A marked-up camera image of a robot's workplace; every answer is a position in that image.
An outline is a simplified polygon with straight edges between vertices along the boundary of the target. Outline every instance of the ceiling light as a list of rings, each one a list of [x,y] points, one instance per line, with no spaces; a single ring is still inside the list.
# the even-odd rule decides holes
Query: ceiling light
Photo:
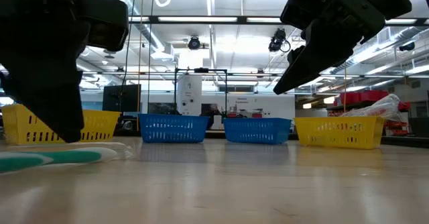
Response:
[[[83,74],[100,74],[102,72],[88,72],[88,71],[84,71]]]
[[[248,17],[249,23],[282,23],[277,17]]]
[[[364,88],[367,88],[367,86],[349,87],[346,89],[346,92],[359,91]]]
[[[365,76],[367,78],[402,78],[404,76],[388,76],[388,75],[369,75],[369,76]]]
[[[83,67],[83,66],[81,66],[81,65],[79,65],[79,64],[77,64],[76,66],[77,66],[79,69],[81,69],[81,70],[84,70],[84,71],[90,71],[88,68]]]
[[[231,73],[231,76],[274,76],[268,73]]]
[[[324,104],[333,104],[335,102],[335,97],[328,97],[323,99]]]
[[[429,78],[427,75],[416,75],[416,76],[409,76],[408,78]]]
[[[375,74],[375,73],[381,72],[385,69],[387,69],[387,66],[380,66],[379,68],[376,68],[374,70],[370,70],[369,72],[367,72],[367,74]]]
[[[174,57],[171,54],[164,52],[154,52],[150,55],[154,60],[173,60]]]
[[[427,70],[429,70],[429,65],[418,66],[418,67],[414,67],[411,70],[407,70],[406,74],[416,74],[416,73],[419,73],[419,72],[425,72]]]
[[[384,84],[387,84],[387,83],[389,83],[389,82],[392,82],[393,80],[385,80],[385,81],[383,81],[383,82],[379,82],[379,83],[377,83],[377,84],[374,84],[373,85],[373,87],[380,87],[380,86],[382,86],[382,85],[384,85]]]
[[[407,23],[415,23],[417,19],[391,19],[386,20],[386,23],[392,23],[392,24],[407,24]]]
[[[138,16],[133,16],[133,17],[128,17],[128,21],[132,21],[132,22],[149,22],[149,17],[138,17]]]
[[[237,22],[237,17],[158,17],[160,22]]]
[[[303,109],[310,109],[310,108],[311,108],[311,103],[304,104],[304,105],[302,106],[302,108],[303,108]]]
[[[345,77],[345,75],[343,75],[343,74],[323,74],[323,75],[320,75],[321,77],[337,77],[337,78],[344,78]],[[359,75],[347,75],[347,78],[349,78],[349,77],[360,77]]]
[[[319,93],[322,93],[324,91],[329,91],[329,90],[330,90],[330,87],[322,87],[319,89]]]

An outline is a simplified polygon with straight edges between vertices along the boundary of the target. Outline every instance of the plastic basket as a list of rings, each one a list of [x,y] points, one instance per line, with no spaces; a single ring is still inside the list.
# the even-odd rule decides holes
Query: plastic basket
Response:
[[[145,143],[199,143],[204,140],[208,117],[139,114]]]
[[[340,93],[341,103],[344,104],[353,104],[361,101],[360,93]]]
[[[225,119],[225,135],[230,142],[282,144],[288,140],[291,122],[281,118]]]
[[[386,96],[388,96],[387,91],[364,91],[361,94],[361,100],[362,101],[378,101]]]
[[[7,143],[15,145],[64,143],[56,133],[23,105],[4,106],[1,111]],[[80,131],[82,135],[80,141],[111,140],[119,115],[119,112],[84,110],[85,127]]]
[[[303,146],[373,149],[380,145],[381,117],[297,117],[296,129]]]

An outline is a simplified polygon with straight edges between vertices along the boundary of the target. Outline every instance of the yellow basket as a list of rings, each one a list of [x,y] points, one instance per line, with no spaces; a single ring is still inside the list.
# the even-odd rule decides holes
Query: yellow basket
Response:
[[[296,130],[303,146],[359,148],[380,145],[381,117],[297,117]]]
[[[64,143],[44,122],[20,104],[4,106],[3,125],[9,144],[57,144]],[[84,110],[85,127],[80,131],[81,142],[112,140],[120,113]]]

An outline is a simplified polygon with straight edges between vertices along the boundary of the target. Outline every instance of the fluorescent light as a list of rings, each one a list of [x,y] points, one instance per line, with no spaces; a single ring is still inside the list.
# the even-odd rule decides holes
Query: fluorescent light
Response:
[[[419,72],[425,72],[427,70],[429,70],[429,65],[418,66],[418,67],[415,67],[415,68],[413,68],[411,70],[407,70],[406,74],[416,74],[416,73],[419,73]]]
[[[174,57],[171,54],[167,54],[164,52],[154,52],[150,55],[154,60],[172,60]]]
[[[101,74],[125,74],[125,72],[102,72]]]
[[[365,75],[367,78],[402,78],[404,76],[387,76],[387,75]]]
[[[385,69],[387,69],[387,66],[380,66],[379,68],[376,68],[374,70],[370,70],[369,72],[367,72],[367,74],[375,74],[375,73],[381,72]]]
[[[128,17],[128,21],[134,21],[134,22],[149,22],[149,17]]]
[[[345,75],[343,75],[343,74],[323,74],[323,75],[320,75],[321,77],[336,77],[336,78],[344,78],[344,77],[346,77]],[[349,78],[349,77],[360,77],[359,75],[347,75],[347,78]]]
[[[325,104],[333,104],[335,102],[335,97],[328,97],[323,99],[323,103]]]
[[[409,76],[408,78],[429,78],[427,75],[416,75],[416,76]]]
[[[10,105],[10,104],[13,104],[14,102],[15,101],[10,97],[0,97],[1,106]]]
[[[330,87],[322,87],[319,89],[319,93],[323,93],[324,91],[329,91]]]
[[[386,20],[386,23],[397,23],[397,24],[407,24],[407,23],[415,23],[417,19],[391,19]]]
[[[231,73],[232,76],[273,76],[273,74],[267,73],[249,73],[249,74],[241,74],[241,73]]]
[[[380,87],[380,86],[382,86],[382,85],[384,85],[384,84],[386,84],[386,83],[389,83],[389,82],[392,82],[393,80],[385,80],[385,81],[383,81],[383,82],[379,82],[379,83],[377,83],[377,84],[374,84],[373,85],[373,87]]]
[[[90,71],[88,68],[81,66],[79,64],[76,65],[79,69],[84,70],[84,71]]]
[[[334,97],[339,96],[338,93],[316,93],[316,95],[320,95],[320,96],[334,96]]]
[[[237,17],[158,17],[160,22],[237,22]]]
[[[367,88],[367,86],[359,86],[359,87],[349,87],[346,89],[347,92],[359,91],[361,89]]]
[[[216,73],[209,73],[209,72],[190,72],[188,75],[204,75],[204,76],[216,76]]]
[[[99,73],[98,72],[87,72],[87,71],[84,71],[83,74],[99,74]]]
[[[248,17],[249,23],[282,23],[277,17]]]

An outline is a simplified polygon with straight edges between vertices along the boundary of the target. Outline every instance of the security camera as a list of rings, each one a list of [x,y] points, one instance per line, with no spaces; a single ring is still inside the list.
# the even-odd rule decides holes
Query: security camera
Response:
[[[189,43],[188,43],[188,48],[189,48],[190,50],[197,50],[197,49],[199,49],[199,48],[200,48],[200,46],[201,46],[201,42],[200,42],[200,40],[198,39],[198,37],[196,37],[196,36],[192,36],[192,37],[190,38]]]

